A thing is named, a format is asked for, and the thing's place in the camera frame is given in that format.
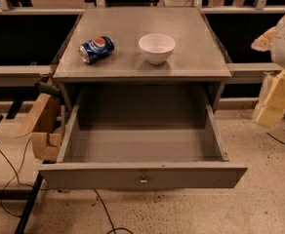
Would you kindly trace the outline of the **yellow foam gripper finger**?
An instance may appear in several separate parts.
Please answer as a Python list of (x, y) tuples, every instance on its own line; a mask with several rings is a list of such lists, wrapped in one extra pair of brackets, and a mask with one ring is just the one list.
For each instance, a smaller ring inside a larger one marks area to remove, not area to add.
[(271, 50), (272, 38), (275, 32), (275, 27), (268, 29), (265, 33), (259, 36), (251, 44), (253, 50), (259, 52), (267, 52)]
[(262, 99), (255, 123), (263, 128), (272, 128), (285, 115), (285, 70), (271, 80), (268, 93)]

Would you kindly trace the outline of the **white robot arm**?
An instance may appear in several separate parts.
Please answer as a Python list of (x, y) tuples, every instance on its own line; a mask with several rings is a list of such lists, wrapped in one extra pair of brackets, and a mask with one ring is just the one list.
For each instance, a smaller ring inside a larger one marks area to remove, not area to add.
[(282, 67), (272, 80), (264, 78), (254, 114), (256, 125), (270, 129), (285, 115), (285, 15), (276, 26), (255, 39), (251, 48), (259, 52), (270, 51), (272, 62)]

